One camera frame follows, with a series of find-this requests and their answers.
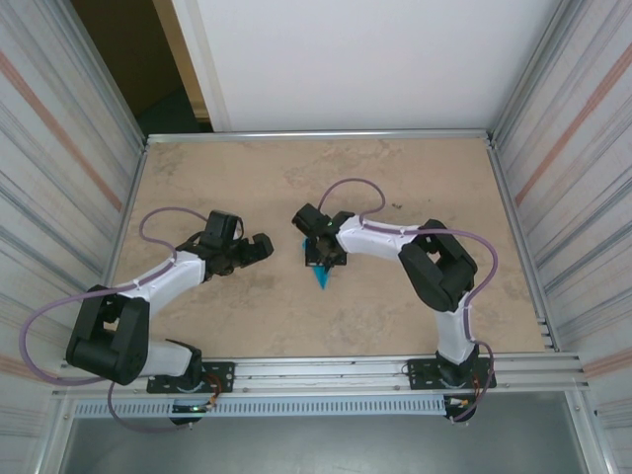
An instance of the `white wall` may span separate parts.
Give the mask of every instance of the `white wall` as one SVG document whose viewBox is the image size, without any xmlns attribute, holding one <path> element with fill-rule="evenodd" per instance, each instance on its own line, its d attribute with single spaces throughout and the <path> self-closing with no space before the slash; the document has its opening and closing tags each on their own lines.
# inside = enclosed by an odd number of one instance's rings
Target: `white wall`
<svg viewBox="0 0 632 474">
<path fill-rule="evenodd" d="M 491 126 L 559 0 L 174 0 L 218 131 Z"/>
</svg>

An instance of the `vented metal strip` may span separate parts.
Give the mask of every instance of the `vented metal strip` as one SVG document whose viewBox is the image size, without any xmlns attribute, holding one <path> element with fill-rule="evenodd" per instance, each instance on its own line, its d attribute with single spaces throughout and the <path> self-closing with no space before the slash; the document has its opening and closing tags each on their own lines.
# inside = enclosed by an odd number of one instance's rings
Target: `vented metal strip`
<svg viewBox="0 0 632 474">
<path fill-rule="evenodd" d="M 174 404 L 194 405 L 187 400 L 119 400 L 115 411 L 122 418 L 198 417 L 199 414 L 174 414 Z M 349 415 L 445 415 L 442 395 L 399 395 L 357 397 L 253 397 L 219 398 L 209 417 L 309 417 Z M 108 418 L 105 400 L 77 403 L 74 417 Z"/>
</svg>

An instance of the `wooden tabletop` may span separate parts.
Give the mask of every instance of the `wooden tabletop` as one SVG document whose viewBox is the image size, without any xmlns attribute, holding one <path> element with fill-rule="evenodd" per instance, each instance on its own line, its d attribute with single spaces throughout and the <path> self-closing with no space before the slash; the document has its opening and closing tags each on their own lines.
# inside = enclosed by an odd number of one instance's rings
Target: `wooden tabletop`
<svg viewBox="0 0 632 474">
<path fill-rule="evenodd" d="M 363 177 L 386 193 L 380 222 L 423 224 L 429 218 L 490 240 L 500 256 L 496 278 L 473 303 L 474 335 L 501 353 L 543 351 L 514 239 L 482 140 L 334 140 L 158 143 L 151 145 L 122 251 L 116 282 L 167 257 L 138 236 L 150 210 L 177 205 L 240 215 L 246 235 L 265 232 L 274 254 L 231 276 L 214 277 L 152 320 L 157 338 L 183 341 L 205 356 L 379 356 L 431 354 L 435 316 L 402 267 L 364 255 L 332 270 L 322 290 L 303 265 L 302 234 L 290 221 L 335 181 Z M 360 212 L 379 204 L 375 191 L 344 185 L 324 210 Z M 148 222 L 148 235 L 180 244 L 203 222 L 176 212 Z M 459 239 L 479 266 L 488 251 Z"/>
</svg>

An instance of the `blue object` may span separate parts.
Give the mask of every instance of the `blue object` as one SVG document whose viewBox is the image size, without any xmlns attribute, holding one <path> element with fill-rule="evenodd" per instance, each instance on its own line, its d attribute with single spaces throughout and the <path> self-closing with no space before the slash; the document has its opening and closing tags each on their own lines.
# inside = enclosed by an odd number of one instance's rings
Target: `blue object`
<svg viewBox="0 0 632 474">
<path fill-rule="evenodd" d="M 305 249 L 306 243 L 307 239 L 303 241 L 303 249 Z M 321 265 L 312 267 L 312 270 L 314 271 L 314 275 L 316 276 L 321 289 L 325 289 L 325 286 L 327 286 L 327 280 L 329 279 L 329 272 L 327 271 L 327 269 L 325 269 L 325 267 Z"/>
</svg>

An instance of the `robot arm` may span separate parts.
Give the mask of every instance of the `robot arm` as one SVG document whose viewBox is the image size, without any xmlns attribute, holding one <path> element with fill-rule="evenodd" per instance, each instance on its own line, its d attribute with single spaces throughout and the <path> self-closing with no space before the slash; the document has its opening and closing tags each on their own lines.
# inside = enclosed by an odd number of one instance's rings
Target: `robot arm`
<svg viewBox="0 0 632 474">
<path fill-rule="evenodd" d="M 443 376 L 458 386 L 471 376 L 478 347 L 468 339 L 464 321 L 464 301 L 474 287 L 477 266 L 451 235 L 409 235 L 417 229 L 444 229 L 437 220 L 423 226 L 395 226 L 364 220 L 339 212 L 333 218 L 305 204 L 292 223 L 307 237 L 305 265 L 332 267 L 345 265 L 347 254 L 367 254 L 400 262 L 417 295 L 433 311 L 438 329 L 437 358 L 443 362 Z M 374 230 L 385 229 L 387 232 Z M 430 257 L 438 254 L 435 261 Z"/>
<path fill-rule="evenodd" d="M 135 288 L 110 296 L 84 300 L 68 348 L 68 363 L 121 385 L 139 376 L 168 375 L 180 386 L 195 387 L 201 377 L 200 350 L 175 341 L 150 341 L 149 322 L 183 292 L 248 267 L 274 251 L 266 234 L 250 243 L 238 235 L 243 223 L 236 215 L 213 211 L 203 231 L 177 250 L 174 265 L 156 278 L 173 259 L 125 284 Z M 95 286 L 92 290 L 104 289 Z M 118 323 L 115 329 L 107 323 Z"/>
</svg>

